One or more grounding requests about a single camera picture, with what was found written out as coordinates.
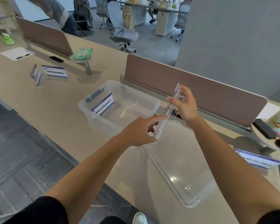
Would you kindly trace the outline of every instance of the transparent plastic lid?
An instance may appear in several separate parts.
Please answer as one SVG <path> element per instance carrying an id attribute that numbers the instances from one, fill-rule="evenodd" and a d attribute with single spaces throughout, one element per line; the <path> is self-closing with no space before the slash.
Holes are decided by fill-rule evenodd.
<path id="1" fill-rule="evenodd" d="M 216 183 L 198 143 L 178 121 L 168 121 L 160 139 L 145 145 L 152 161 L 185 207 L 196 206 Z"/>

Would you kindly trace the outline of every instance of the hand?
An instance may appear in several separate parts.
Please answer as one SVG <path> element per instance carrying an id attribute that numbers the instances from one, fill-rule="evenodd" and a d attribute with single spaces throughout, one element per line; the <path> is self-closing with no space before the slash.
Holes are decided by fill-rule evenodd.
<path id="1" fill-rule="evenodd" d="M 194 120 L 199 117 L 195 98 L 188 87 L 180 86 L 180 95 L 184 96 L 184 102 L 179 101 L 173 97 L 167 97 L 170 104 L 177 107 L 177 113 L 185 120 L 189 127 L 191 127 Z"/>
<path id="2" fill-rule="evenodd" d="M 127 142 L 128 146 L 142 146 L 148 143 L 156 142 L 157 139 L 155 137 L 151 137 L 148 134 L 148 130 L 154 133 L 152 126 L 156 126 L 159 121 L 166 118 L 167 116 L 158 115 L 154 115 L 147 119 L 139 117 L 124 128 L 118 136 L 121 136 L 122 139 Z"/>

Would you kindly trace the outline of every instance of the black phone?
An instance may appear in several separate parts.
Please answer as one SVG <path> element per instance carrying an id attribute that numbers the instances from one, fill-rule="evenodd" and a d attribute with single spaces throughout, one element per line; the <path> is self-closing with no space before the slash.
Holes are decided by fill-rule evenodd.
<path id="1" fill-rule="evenodd" d="M 58 58 L 58 57 L 56 57 L 56 56 L 50 56 L 50 59 L 55 60 L 55 61 L 57 61 L 58 63 L 63 63 L 63 62 L 64 62 L 64 60 L 62 60 L 62 59 L 60 59 L 60 58 Z"/>

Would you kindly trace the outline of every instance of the gray wall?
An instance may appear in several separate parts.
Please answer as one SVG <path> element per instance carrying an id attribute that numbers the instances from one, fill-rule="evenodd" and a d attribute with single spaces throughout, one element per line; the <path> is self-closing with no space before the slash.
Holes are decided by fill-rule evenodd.
<path id="1" fill-rule="evenodd" d="M 280 0 L 193 0 L 175 67 L 277 100 Z"/>

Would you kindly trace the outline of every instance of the dark pants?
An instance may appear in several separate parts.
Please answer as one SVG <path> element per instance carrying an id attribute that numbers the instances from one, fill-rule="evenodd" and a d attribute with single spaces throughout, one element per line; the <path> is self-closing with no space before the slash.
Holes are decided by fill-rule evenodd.
<path id="1" fill-rule="evenodd" d="M 125 221 L 115 216 L 108 216 L 100 222 L 100 224 L 126 224 Z"/>
<path id="2" fill-rule="evenodd" d="M 61 30 L 64 33 L 77 36 L 77 24 L 71 15 L 68 17 L 64 27 L 61 28 Z"/>

